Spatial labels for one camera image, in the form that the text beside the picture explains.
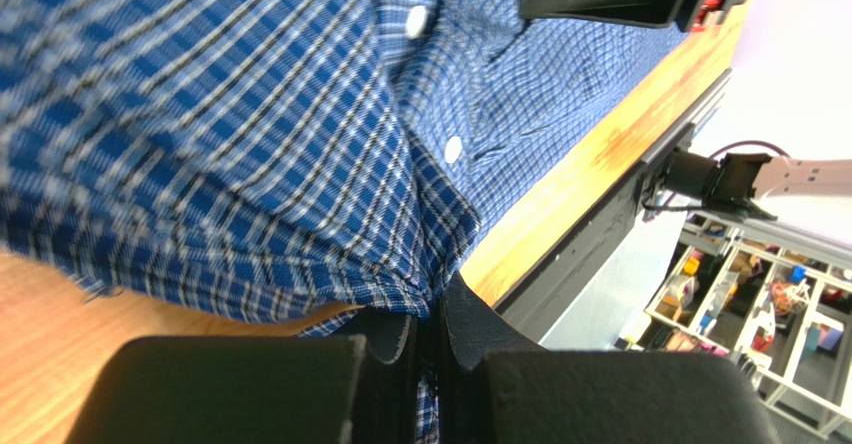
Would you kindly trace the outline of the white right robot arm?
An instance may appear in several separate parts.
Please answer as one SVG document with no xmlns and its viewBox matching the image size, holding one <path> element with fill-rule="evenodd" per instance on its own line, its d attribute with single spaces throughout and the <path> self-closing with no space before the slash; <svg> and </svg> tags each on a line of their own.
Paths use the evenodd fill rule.
<svg viewBox="0 0 852 444">
<path fill-rule="evenodd" d="M 608 24 L 663 28 L 674 24 L 685 33 L 697 33 L 723 22 L 730 10 L 746 0 L 520 0 L 520 16 L 577 18 Z M 808 161 L 781 152 L 727 153 L 715 159 L 688 152 L 682 144 L 668 144 L 659 157 L 643 167 L 636 200 L 646 211 L 665 212 L 657 203 L 660 192 L 695 200 L 693 210 L 708 211 L 736 222 L 774 220 L 760 207 L 769 198 L 851 196 L 848 160 Z"/>
</svg>

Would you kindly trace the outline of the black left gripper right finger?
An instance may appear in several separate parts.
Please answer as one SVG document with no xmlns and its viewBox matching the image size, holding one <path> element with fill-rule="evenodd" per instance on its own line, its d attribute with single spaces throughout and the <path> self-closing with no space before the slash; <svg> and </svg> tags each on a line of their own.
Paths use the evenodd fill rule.
<svg viewBox="0 0 852 444">
<path fill-rule="evenodd" d="M 774 443 L 746 375 L 706 353 L 551 351 L 454 275 L 436 305 L 444 443 Z"/>
</svg>

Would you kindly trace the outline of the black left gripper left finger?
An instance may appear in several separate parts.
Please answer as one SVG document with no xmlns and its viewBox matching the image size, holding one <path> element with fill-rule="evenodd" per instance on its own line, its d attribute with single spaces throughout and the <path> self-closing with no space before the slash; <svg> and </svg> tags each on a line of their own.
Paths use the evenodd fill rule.
<svg viewBox="0 0 852 444">
<path fill-rule="evenodd" d="M 323 338 L 138 338 L 104 365 L 68 441 L 410 443 L 417 330 L 365 311 Z"/>
</svg>

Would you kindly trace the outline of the blue checked long sleeve shirt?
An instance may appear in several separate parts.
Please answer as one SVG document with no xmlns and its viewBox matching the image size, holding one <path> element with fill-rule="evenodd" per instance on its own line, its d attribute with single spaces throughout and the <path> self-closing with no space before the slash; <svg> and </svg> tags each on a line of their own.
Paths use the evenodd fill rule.
<svg viewBox="0 0 852 444">
<path fill-rule="evenodd" d="M 90 298 L 425 317 L 682 41 L 519 0 L 1 0 L 1 246 Z"/>
</svg>

